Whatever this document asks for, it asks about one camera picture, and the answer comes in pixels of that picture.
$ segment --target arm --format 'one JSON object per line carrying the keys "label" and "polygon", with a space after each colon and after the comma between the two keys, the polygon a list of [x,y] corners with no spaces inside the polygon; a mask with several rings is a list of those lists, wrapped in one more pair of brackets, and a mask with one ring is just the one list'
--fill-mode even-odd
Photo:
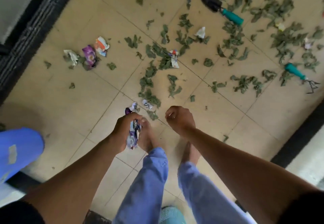
{"label": "arm", "polygon": [[257,223],[275,223],[289,204],[304,193],[318,189],[285,169],[233,148],[188,121],[188,109],[171,107],[169,125],[190,141]]}
{"label": "arm", "polygon": [[131,113],[118,119],[113,132],[106,139],[28,193],[23,200],[38,210],[46,224],[83,223],[112,160],[126,147],[130,122],[141,117]]}

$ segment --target teal handle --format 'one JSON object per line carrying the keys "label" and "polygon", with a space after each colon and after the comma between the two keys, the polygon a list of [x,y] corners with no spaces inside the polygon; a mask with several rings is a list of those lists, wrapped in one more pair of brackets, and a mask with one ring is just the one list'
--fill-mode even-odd
{"label": "teal handle", "polygon": [[224,15],[230,21],[233,21],[238,26],[240,26],[244,21],[242,18],[238,17],[235,13],[230,12],[230,11],[224,9],[224,8],[222,9],[222,15]]}
{"label": "teal handle", "polygon": [[298,76],[301,80],[306,80],[306,76],[302,74],[297,67],[295,67],[292,63],[288,63],[285,66],[285,70],[290,72],[291,74],[294,74]]}

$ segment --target purple snack packet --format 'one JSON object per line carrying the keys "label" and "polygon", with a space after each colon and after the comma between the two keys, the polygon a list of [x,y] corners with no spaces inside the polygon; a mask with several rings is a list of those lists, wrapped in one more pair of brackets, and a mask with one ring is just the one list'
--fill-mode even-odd
{"label": "purple snack packet", "polygon": [[94,68],[96,66],[96,62],[97,62],[95,50],[91,47],[91,45],[88,45],[85,48],[83,48],[82,51],[86,58],[86,61],[83,63],[83,65],[86,65],[87,69],[89,69],[89,70]]}

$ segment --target garden tool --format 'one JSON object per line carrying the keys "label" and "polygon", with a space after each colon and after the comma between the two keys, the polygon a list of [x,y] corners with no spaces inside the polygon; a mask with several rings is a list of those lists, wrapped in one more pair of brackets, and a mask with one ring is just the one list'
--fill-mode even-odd
{"label": "garden tool", "polygon": [[237,25],[243,23],[243,19],[237,16],[235,13],[228,11],[222,7],[222,2],[220,0],[201,0],[205,6],[207,6],[211,11],[218,12],[220,11],[222,15],[228,18],[230,21],[234,22]]}
{"label": "garden tool", "polygon": [[292,63],[288,63],[285,65],[285,70],[291,74],[294,74],[295,76],[298,76],[303,82],[308,82],[310,84],[310,88],[312,89],[311,92],[309,92],[308,94],[312,94],[314,93],[314,89],[317,89],[318,87],[316,86],[317,83],[315,81],[311,81],[308,80],[308,78],[306,77],[306,75],[302,74],[297,67],[295,67]]}

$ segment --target light blue trousers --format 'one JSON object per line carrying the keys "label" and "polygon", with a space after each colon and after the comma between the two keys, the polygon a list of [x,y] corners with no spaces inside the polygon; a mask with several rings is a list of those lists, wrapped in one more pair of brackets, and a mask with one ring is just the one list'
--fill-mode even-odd
{"label": "light blue trousers", "polygon": [[[129,188],[113,223],[157,224],[167,178],[167,156],[162,148],[155,148],[144,158],[143,168]],[[179,166],[178,181],[198,224],[250,223],[246,214],[192,163]]]}

